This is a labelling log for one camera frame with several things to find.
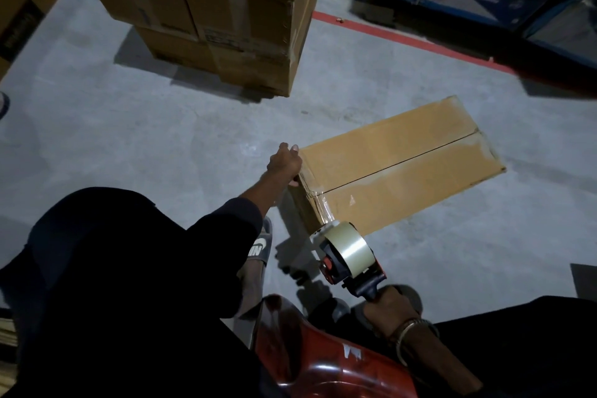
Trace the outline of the clear packing tape roll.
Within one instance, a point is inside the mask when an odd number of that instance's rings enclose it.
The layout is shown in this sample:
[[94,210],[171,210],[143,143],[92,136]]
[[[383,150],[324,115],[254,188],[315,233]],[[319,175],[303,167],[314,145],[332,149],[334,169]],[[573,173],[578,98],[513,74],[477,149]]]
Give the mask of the clear packing tape roll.
[[319,247],[325,252],[322,261],[333,283],[354,279],[376,262],[372,249],[350,222],[332,221],[319,234]]

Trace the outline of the person's right leg dark trousers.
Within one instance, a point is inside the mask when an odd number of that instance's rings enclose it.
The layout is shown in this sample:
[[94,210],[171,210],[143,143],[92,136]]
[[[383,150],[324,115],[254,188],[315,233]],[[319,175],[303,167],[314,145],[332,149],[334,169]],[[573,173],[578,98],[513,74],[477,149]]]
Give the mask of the person's right leg dark trousers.
[[483,387],[466,398],[597,398],[597,303],[542,296],[437,324]]

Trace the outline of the person's left leg dark trousers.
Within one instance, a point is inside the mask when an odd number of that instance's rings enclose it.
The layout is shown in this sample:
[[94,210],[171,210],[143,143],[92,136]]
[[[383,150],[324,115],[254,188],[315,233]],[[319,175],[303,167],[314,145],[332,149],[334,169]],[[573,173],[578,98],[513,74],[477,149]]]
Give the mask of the person's left leg dark trousers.
[[236,274],[141,194],[86,188],[55,204],[0,269],[15,319],[6,398],[287,398],[221,319]]

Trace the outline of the low brown cardboard box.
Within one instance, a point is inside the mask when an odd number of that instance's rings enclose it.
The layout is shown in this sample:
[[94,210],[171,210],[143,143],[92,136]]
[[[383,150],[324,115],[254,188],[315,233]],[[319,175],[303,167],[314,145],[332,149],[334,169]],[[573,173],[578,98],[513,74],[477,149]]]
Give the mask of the low brown cardboard box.
[[136,26],[132,31],[140,36],[150,54],[157,60],[217,74],[224,83],[288,97],[316,5],[317,0],[308,0],[297,35],[286,56],[249,52],[247,49],[238,50],[224,46],[208,46],[207,43],[190,41]]

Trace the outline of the red black tape dispenser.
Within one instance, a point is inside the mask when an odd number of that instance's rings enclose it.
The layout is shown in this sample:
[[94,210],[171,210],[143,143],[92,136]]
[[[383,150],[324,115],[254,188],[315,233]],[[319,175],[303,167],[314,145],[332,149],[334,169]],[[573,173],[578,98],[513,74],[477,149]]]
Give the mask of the red black tape dispenser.
[[319,234],[320,230],[323,228],[319,228],[316,232],[310,235],[309,240],[313,245],[318,258],[319,258],[319,270],[325,277],[325,279],[332,285],[340,284],[343,288],[345,288],[351,295],[357,298],[364,298],[367,301],[372,301],[377,293],[378,293],[378,285],[386,280],[386,274],[383,271],[383,268],[380,266],[379,262],[377,261],[370,266],[366,271],[358,275],[356,278],[351,279],[347,278],[344,281],[340,281],[338,283],[332,282],[331,273],[326,269],[325,265],[323,264],[323,259],[325,256],[325,252],[322,251],[319,247],[322,237]]

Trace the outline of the stack of flat cardboard sheets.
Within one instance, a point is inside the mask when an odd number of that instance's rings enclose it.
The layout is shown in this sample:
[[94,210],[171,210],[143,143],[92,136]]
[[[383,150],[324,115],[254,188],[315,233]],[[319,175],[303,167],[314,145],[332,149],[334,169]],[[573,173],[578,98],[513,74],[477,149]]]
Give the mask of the stack of flat cardboard sheets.
[[0,397],[16,382],[17,331],[8,308],[0,307]]

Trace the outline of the person's leg dark trousers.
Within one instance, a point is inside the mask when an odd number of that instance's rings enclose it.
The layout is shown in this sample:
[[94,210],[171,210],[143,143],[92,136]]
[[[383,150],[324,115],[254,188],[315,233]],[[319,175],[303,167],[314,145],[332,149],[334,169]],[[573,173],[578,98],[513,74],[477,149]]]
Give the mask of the person's leg dark trousers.
[[483,387],[466,398],[597,398],[597,303],[542,296],[437,324]]
[[287,398],[221,319],[236,274],[141,194],[86,188],[55,204],[0,269],[15,319],[6,398]]

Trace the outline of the person's left hand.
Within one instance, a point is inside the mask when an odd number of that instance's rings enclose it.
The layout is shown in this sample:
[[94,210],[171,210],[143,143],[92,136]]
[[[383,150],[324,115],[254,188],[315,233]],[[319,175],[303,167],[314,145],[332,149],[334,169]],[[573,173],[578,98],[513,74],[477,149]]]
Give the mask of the person's left hand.
[[300,153],[280,154],[277,150],[277,152],[270,157],[267,171],[279,175],[282,178],[288,178],[288,185],[290,187],[297,187],[299,185],[299,174],[302,169],[302,164],[303,160]]

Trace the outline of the person's left forearm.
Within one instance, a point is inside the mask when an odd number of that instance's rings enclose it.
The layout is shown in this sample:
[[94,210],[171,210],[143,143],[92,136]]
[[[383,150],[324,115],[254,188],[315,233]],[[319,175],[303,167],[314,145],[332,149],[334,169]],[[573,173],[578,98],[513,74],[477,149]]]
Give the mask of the person's left forearm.
[[287,184],[288,178],[266,172],[249,190],[229,199],[187,230],[209,266],[221,274],[235,275],[240,270],[267,212]]

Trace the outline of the person's right hand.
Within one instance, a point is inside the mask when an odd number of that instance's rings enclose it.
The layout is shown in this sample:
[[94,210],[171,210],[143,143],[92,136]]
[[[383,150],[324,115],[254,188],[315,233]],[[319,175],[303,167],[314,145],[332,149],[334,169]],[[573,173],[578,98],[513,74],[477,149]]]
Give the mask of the person's right hand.
[[364,310],[366,320],[374,330],[390,341],[396,341],[404,325],[420,319],[408,299],[397,291],[397,307],[395,310]]

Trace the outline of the red plastic stool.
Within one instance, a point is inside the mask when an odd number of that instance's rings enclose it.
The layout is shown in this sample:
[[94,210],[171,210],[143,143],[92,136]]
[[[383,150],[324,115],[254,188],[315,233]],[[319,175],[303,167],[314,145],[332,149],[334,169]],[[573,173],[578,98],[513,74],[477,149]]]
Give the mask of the red plastic stool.
[[405,367],[320,331],[280,295],[262,299],[251,349],[289,398],[418,398]]

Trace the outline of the dark flat board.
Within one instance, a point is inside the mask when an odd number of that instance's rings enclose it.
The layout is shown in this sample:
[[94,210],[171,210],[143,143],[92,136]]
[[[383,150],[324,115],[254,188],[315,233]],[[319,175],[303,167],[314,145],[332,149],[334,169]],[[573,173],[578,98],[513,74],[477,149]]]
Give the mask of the dark flat board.
[[597,303],[597,266],[570,264],[576,295]]

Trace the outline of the person's right forearm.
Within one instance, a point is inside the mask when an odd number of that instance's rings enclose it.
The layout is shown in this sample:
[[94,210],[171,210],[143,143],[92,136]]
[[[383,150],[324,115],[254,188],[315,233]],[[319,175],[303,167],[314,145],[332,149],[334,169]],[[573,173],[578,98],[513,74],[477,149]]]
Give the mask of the person's right forearm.
[[467,396],[484,386],[439,339],[427,320],[406,323],[395,341],[395,349],[399,362],[429,387]]

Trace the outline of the long cardboard box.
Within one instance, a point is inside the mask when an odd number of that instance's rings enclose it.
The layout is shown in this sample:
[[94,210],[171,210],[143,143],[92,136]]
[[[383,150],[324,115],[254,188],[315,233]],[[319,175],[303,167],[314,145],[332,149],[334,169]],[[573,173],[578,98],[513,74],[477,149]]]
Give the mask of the long cardboard box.
[[308,233],[332,221],[362,236],[506,172],[455,95],[300,147],[290,189]]

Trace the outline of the grey slipper with white logo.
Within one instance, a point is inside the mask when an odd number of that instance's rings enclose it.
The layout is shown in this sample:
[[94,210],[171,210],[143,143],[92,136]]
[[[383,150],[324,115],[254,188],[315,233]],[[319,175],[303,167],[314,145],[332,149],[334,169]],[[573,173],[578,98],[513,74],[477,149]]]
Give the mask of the grey slipper with white logo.
[[271,254],[272,242],[272,221],[266,216],[259,236],[254,241],[243,266],[236,274],[241,283],[241,300],[235,317],[242,317],[251,311],[263,297],[265,272]]

